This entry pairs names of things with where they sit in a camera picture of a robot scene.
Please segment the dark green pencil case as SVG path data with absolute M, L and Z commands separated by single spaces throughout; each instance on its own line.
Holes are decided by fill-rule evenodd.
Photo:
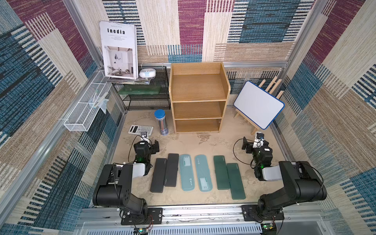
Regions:
M 229 181 L 225 157 L 223 155 L 214 156 L 213 162 L 214 162 L 217 189 L 218 190 L 230 189 L 230 181 Z
M 246 198 L 240 169 L 237 163 L 228 163 L 227 171 L 230 182 L 230 190 L 233 200 L 244 200 Z

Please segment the light teal pencil case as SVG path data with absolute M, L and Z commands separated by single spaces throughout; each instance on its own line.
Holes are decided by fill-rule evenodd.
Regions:
M 189 154 L 182 154 L 179 156 L 179 167 L 183 191 L 192 191 L 195 188 L 195 180 L 193 164 Z
M 201 192 L 210 192 L 212 190 L 212 181 L 210 169 L 205 155 L 195 156 L 196 173 Z

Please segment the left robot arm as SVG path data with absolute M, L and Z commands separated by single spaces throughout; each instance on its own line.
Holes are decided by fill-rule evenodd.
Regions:
M 147 219 L 147 203 L 131 193 L 134 178 L 148 175 L 151 155 L 159 152 L 159 142 L 141 140 L 134 144 L 135 161 L 127 164 L 106 164 L 103 167 L 93 194 L 93 204 L 120 209 L 122 219 L 126 217 Z

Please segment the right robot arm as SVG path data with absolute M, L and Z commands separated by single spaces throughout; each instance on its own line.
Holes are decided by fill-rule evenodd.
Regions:
M 243 138 L 242 149 L 252 154 L 250 166 L 259 181 L 282 181 L 284 184 L 281 189 L 260 196 L 257 204 L 242 206 L 245 221 L 283 220 L 284 207 L 327 198 L 323 177 L 308 162 L 280 161 L 272 166 L 273 150 L 263 138 L 254 142 Z

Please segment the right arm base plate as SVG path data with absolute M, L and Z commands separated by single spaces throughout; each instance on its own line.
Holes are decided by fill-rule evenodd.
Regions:
M 275 221 L 285 219 L 282 210 L 261 210 L 256 204 L 242 205 L 241 210 L 244 221 L 262 223 L 269 220 Z

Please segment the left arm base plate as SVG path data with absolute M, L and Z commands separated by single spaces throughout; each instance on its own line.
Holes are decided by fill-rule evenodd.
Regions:
M 148 208 L 143 213 L 120 210 L 121 225 L 159 225 L 163 219 L 163 208 Z

